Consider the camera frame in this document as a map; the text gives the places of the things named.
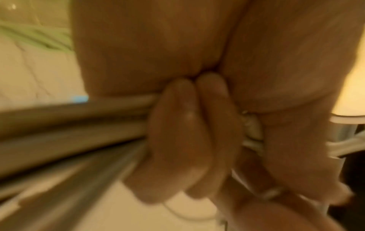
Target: wire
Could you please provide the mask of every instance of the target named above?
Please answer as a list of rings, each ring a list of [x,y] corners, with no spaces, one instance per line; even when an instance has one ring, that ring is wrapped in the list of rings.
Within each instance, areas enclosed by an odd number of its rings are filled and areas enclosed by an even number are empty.
[[[175,217],[177,217],[178,219],[187,221],[187,222],[198,222],[198,223],[202,223],[202,222],[209,222],[209,221],[213,221],[216,220],[217,217],[216,216],[211,216],[211,217],[188,217],[185,216],[183,214],[180,214],[179,212],[175,211],[174,209],[170,208],[166,203],[162,203],[162,205]]]

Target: cable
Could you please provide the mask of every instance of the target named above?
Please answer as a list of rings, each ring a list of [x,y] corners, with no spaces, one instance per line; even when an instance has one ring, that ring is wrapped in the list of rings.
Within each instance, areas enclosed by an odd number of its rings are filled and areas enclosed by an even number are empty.
[[[165,209],[167,209],[172,215],[174,215],[175,217],[177,217],[178,219],[187,221],[187,222],[198,222],[198,223],[202,223],[202,222],[209,222],[209,221],[213,221],[216,220],[217,217],[216,216],[211,216],[211,217],[187,217],[185,215],[180,214],[179,212],[173,210],[172,208],[170,208],[166,203],[162,203],[162,205],[165,207]]]

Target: fingernail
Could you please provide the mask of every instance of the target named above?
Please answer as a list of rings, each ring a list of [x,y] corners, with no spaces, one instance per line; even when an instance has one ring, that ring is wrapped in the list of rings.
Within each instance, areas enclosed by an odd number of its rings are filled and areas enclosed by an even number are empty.
[[[194,84],[190,80],[176,80],[175,92],[182,107],[191,111],[199,110],[198,95]]]
[[[226,81],[218,74],[207,73],[203,78],[207,78],[207,89],[217,95],[228,98],[229,91]]]
[[[335,192],[333,192],[333,196],[329,203],[337,206],[345,205],[351,201],[354,195],[355,194],[350,189],[350,187],[348,187],[346,184],[339,183],[338,188]]]

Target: finger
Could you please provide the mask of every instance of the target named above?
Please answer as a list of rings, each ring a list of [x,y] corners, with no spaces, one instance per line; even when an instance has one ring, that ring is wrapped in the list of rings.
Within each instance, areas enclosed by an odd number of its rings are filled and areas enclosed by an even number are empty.
[[[213,149],[194,84],[169,84],[148,121],[151,157],[127,179],[143,202],[162,202],[194,185],[208,171]]]
[[[198,77],[196,86],[212,136],[214,159],[208,173],[186,193],[193,198],[215,194],[231,174],[243,140],[242,122],[224,79],[215,73]]]
[[[338,180],[338,160],[325,146],[333,97],[277,113],[260,115],[265,138],[264,164],[290,190],[330,204],[352,196]]]
[[[285,206],[253,197],[232,178],[212,201],[238,231],[319,231]]]
[[[277,185],[263,167],[260,158],[250,150],[246,150],[239,159],[235,172],[245,185],[248,185],[254,194],[262,198],[270,196],[270,190],[277,188]],[[283,192],[275,196],[271,201],[277,202],[301,215],[319,231],[344,231],[339,224],[322,214],[308,200],[304,200],[294,193]]]

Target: marble surface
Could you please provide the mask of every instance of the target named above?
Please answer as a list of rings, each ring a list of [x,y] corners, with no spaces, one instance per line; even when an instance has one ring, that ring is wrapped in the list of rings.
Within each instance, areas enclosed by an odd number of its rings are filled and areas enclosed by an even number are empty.
[[[43,50],[0,36],[0,110],[86,95],[73,53]]]

